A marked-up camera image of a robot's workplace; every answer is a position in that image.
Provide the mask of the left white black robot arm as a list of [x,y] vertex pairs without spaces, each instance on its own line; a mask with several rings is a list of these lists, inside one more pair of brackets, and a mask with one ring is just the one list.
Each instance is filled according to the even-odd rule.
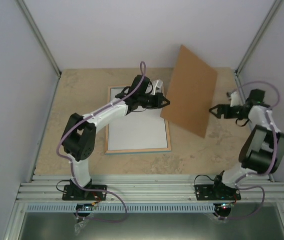
[[103,107],[85,115],[74,113],[70,116],[57,146],[57,154],[70,162],[70,185],[79,199],[85,200],[91,195],[92,179],[88,165],[96,133],[139,107],[157,110],[170,105],[161,90],[162,85],[161,80],[151,81],[145,75],[137,75],[130,86],[124,87]]

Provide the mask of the brown cardboard backing board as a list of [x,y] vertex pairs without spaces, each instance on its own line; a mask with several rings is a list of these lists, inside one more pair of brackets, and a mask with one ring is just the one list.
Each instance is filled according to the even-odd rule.
[[181,45],[161,117],[204,138],[216,81],[217,71]]

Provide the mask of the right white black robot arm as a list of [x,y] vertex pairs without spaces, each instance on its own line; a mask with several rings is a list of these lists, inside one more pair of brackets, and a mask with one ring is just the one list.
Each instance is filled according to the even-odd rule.
[[211,193],[218,200],[234,197],[238,184],[249,176],[264,176],[276,172],[284,156],[284,132],[275,124],[272,107],[264,102],[265,92],[250,91],[241,103],[236,91],[227,93],[230,104],[218,104],[209,109],[216,118],[244,120],[253,129],[240,150],[238,163],[222,171],[214,179]]

